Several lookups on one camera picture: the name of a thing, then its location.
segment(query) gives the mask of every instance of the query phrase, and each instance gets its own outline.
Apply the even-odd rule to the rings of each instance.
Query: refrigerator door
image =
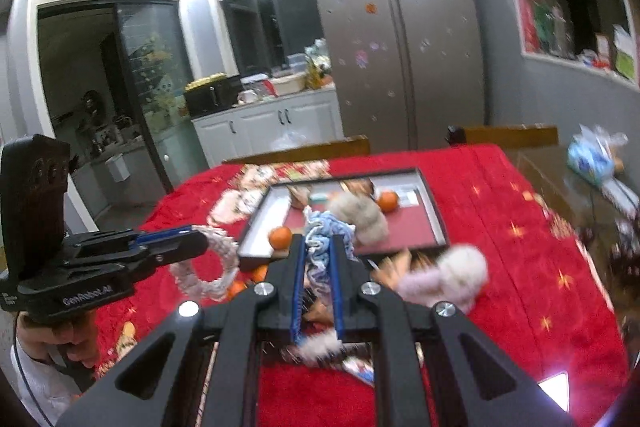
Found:
[[[484,123],[474,0],[399,0],[415,98],[418,149],[447,145],[447,125]]]
[[[318,0],[345,136],[373,152],[408,149],[398,38],[389,0]]]

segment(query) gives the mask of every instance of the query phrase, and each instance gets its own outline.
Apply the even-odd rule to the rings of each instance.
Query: pink plush toy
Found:
[[[433,267],[402,276],[396,291],[408,302],[432,307],[436,302],[449,301],[468,313],[487,280],[481,251],[471,245],[457,245],[443,253]]]

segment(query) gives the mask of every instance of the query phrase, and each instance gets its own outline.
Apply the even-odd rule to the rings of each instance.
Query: chair backrest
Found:
[[[524,149],[558,145],[558,128],[552,125],[508,127],[454,127],[447,133],[450,145],[493,143],[502,149]]]
[[[312,160],[330,160],[332,158],[348,158],[350,156],[367,156],[371,153],[369,138],[366,136],[354,136],[328,143],[316,145],[303,145],[295,149],[284,151],[266,152],[224,160],[223,164],[254,164],[268,165],[271,163],[306,162]]]

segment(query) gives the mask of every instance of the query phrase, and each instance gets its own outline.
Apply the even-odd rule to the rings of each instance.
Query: tablecloth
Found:
[[[567,371],[570,413],[591,426],[628,378],[625,349],[610,301],[588,254],[566,223],[545,208],[530,184],[494,146],[402,152],[331,160],[334,176],[419,168],[442,214],[450,242],[470,243],[487,258],[489,282],[470,318],[534,379]],[[144,230],[204,224],[241,166],[196,175],[165,197]],[[225,226],[238,237],[240,220]],[[201,279],[219,276],[212,253],[194,260]],[[97,313],[100,364],[108,368],[123,324],[138,339],[184,296],[166,268],[136,286],[131,298]],[[373,427],[374,393],[350,375],[292,365],[263,367],[261,427]]]

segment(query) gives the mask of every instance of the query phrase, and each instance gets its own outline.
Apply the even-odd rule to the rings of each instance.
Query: sleeve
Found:
[[[74,397],[78,394],[78,387],[71,377],[62,375],[51,365],[36,362],[27,355],[20,342],[16,341],[11,349],[11,362],[18,375],[18,393],[20,400],[27,411],[42,426],[49,427],[47,421],[38,411],[38,407],[31,399],[29,391],[18,370],[16,356],[20,356],[22,370],[26,377],[33,396],[38,401],[40,408],[49,421],[55,425],[58,418],[71,405]]]

